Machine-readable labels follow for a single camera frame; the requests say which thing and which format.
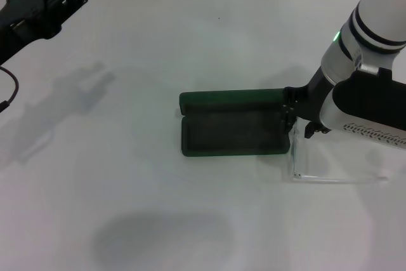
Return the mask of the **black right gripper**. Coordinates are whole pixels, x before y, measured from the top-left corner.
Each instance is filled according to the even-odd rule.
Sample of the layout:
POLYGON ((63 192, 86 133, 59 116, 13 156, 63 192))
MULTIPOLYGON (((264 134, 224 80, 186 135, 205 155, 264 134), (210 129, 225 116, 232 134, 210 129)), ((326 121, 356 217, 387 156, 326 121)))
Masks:
POLYGON ((291 131, 299 116, 309 121, 304 129, 306 139, 310 139, 315 133, 327 134, 329 128, 320 123, 320 111, 333 87, 334 85, 324 76, 322 69, 319 68, 309 83, 299 88, 298 95, 295 88, 284 88, 282 102, 284 133, 291 131))

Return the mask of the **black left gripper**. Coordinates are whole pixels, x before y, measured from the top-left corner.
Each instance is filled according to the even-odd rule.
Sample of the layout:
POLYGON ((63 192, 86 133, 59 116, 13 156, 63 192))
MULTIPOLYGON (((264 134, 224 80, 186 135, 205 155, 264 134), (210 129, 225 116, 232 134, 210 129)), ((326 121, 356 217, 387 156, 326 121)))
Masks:
POLYGON ((51 39, 88 0, 6 0, 1 8, 1 63, 26 45, 51 39))

